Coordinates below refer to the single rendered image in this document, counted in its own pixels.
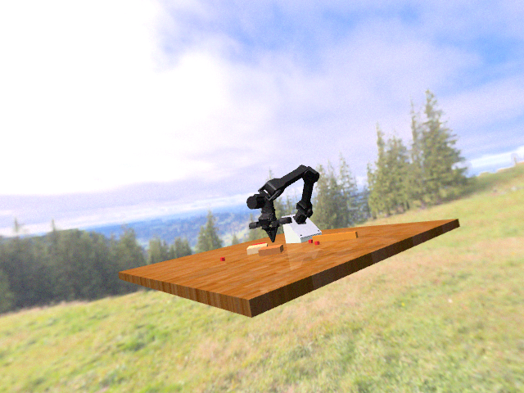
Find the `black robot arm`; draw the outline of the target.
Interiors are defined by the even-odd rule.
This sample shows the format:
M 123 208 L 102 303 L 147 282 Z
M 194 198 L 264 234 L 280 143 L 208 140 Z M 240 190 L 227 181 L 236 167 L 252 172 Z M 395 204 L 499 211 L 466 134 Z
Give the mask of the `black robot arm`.
M 254 196 L 247 198 L 246 204 L 248 208 L 254 210 L 274 206 L 273 201 L 283 194 L 285 188 L 301 178 L 303 178 L 304 187 L 301 200 L 296 203 L 298 211 L 293 216 L 293 219 L 297 224 L 306 224 L 306 219 L 313 214 L 313 205 L 310 200 L 314 183 L 319 179 L 319 173 L 310 166 L 300 165 L 297 169 L 281 178 L 269 180 L 258 190 L 260 194 L 254 194 Z M 262 215 L 258 218 L 260 226 L 270 225 L 271 222 L 275 221 L 276 218 L 273 211 L 270 210 L 269 213 L 265 213 L 265 210 L 263 210 L 262 212 Z

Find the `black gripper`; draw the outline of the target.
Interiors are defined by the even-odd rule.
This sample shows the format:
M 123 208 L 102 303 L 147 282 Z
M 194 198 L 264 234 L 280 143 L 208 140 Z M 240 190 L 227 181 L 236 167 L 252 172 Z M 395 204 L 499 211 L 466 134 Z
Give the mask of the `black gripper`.
M 273 211 L 273 213 L 275 215 L 274 206 L 267 207 L 267 208 L 262 208 L 262 211 L 263 210 L 265 210 L 265 213 L 269 213 L 269 211 L 271 210 L 271 211 Z M 261 211 L 261 213 L 263 213 L 262 211 Z M 275 218 L 276 218 L 276 215 L 275 215 Z M 280 227 L 279 224 L 290 224 L 290 223 L 292 223 L 291 217 L 285 217 L 285 218 L 281 218 L 279 220 L 277 220 L 277 218 L 276 218 L 275 221 L 271 222 L 271 224 L 270 224 L 270 225 L 272 225 L 272 227 L 269 227 L 269 225 L 263 225 L 262 229 L 269 235 L 269 238 L 270 238 L 271 242 L 275 242 L 276 233 L 277 233 L 278 227 Z M 249 229 L 260 228 L 260 227 L 261 226 L 260 226 L 259 221 L 249 224 Z

